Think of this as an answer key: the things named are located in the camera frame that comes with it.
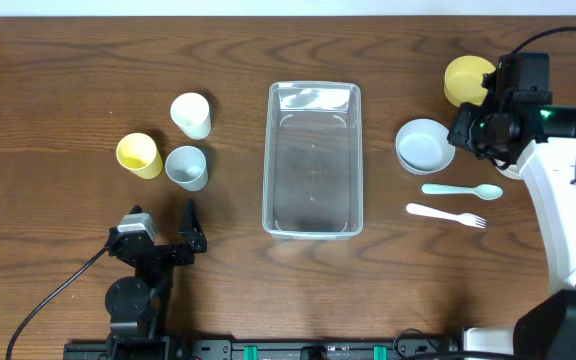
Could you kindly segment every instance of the green clip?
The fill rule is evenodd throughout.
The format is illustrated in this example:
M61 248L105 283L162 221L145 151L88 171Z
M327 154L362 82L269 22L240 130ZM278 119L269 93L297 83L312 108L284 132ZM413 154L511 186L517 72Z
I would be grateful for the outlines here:
M244 347L244 360L257 360L257 347L245 346Z
M375 360L387 360L388 359L388 349L385 346L375 346L374 347Z

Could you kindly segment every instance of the white cup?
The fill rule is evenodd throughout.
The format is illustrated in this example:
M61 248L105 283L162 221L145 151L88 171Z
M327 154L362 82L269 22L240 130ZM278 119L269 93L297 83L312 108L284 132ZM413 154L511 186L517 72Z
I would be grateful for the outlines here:
M201 140L210 134L210 106L197 93L180 95L170 106L172 121L191 139Z
M455 147L448 143L448 129L430 119L402 126L395 138L395 151L401 166L416 175L442 170L455 157Z
M188 191L199 191L208 183L206 156L194 146L175 149L166 159L166 174Z

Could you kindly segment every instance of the spoon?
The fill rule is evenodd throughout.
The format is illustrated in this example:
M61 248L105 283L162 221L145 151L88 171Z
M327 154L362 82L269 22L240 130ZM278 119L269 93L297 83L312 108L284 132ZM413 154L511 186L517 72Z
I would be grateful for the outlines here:
M424 184L421 187L424 194L473 194L479 196L484 200L495 200L501 197L504 193L499 186L490 184L481 184L474 188L451 186L451 185L438 185L438 184Z

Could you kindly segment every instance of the plastic cup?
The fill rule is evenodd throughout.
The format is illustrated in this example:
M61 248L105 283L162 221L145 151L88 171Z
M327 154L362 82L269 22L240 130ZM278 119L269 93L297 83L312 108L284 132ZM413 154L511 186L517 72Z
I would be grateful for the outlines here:
M206 156L194 146L175 149L166 159L170 180L188 191L199 191L208 183Z
M124 136L117 144L117 161L143 179L152 179L163 168L155 141L146 134L133 133Z
M447 137L448 129L434 120L410 121L395 138L397 159L404 169L416 175L443 170L455 157L455 147Z
M481 105L488 92L481 87L484 74L495 71L490 61L478 56L462 56L453 60L444 74L444 94L453 105L469 102Z
M170 106L172 121L191 139L201 140L210 134L208 100L197 93L180 95Z

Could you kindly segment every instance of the white bowl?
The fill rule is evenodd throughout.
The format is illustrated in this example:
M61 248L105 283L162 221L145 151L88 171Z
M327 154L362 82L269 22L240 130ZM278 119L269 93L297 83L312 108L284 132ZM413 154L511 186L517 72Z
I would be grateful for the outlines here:
M399 163L416 175L443 170L455 157L455 147L448 143L448 129L430 119L417 119L399 129L395 138Z

